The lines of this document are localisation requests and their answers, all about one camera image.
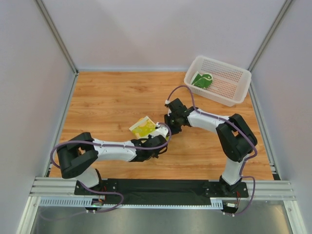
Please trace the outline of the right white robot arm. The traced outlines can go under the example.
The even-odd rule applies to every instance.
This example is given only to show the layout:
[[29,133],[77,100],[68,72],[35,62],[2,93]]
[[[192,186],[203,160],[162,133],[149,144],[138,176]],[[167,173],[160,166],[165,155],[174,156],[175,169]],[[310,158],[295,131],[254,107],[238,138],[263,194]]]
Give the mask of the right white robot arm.
[[239,114],[230,117],[214,115],[197,107],[187,108],[180,99],[165,101],[169,109],[164,115],[172,134],[182,131],[182,126],[196,127],[217,134],[227,157],[224,172],[219,179],[219,189],[229,194],[241,182],[241,168],[257,145],[257,139]]

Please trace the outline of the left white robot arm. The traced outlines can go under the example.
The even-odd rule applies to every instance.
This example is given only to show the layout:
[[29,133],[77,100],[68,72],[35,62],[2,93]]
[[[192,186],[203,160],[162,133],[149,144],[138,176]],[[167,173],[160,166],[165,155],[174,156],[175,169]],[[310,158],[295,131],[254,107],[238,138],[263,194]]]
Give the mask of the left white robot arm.
[[93,138],[89,132],[82,133],[70,141],[56,146],[63,179],[74,178],[88,188],[100,184],[100,174],[92,167],[96,161],[119,160],[125,162],[144,162],[158,158],[167,150],[168,141],[162,135],[132,139],[125,142],[109,142]]

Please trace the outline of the green cream patterned towel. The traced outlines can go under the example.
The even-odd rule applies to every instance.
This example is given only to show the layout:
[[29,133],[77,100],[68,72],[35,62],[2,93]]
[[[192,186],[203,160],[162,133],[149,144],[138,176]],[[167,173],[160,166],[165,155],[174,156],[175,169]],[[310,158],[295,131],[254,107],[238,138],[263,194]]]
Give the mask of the green cream patterned towel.
[[195,72],[191,79],[191,85],[200,88],[200,89],[208,89],[208,87],[213,82],[213,76],[209,73],[201,74],[199,72]]

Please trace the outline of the yellow lime patterned towel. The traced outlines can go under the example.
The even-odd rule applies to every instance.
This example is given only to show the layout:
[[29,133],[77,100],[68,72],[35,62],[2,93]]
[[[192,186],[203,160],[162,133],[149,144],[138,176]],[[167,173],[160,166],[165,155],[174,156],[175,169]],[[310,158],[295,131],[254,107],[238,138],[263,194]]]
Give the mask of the yellow lime patterned towel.
[[138,122],[132,125],[129,130],[137,138],[148,138],[148,136],[155,137],[155,127],[154,123],[148,116],[141,118]]

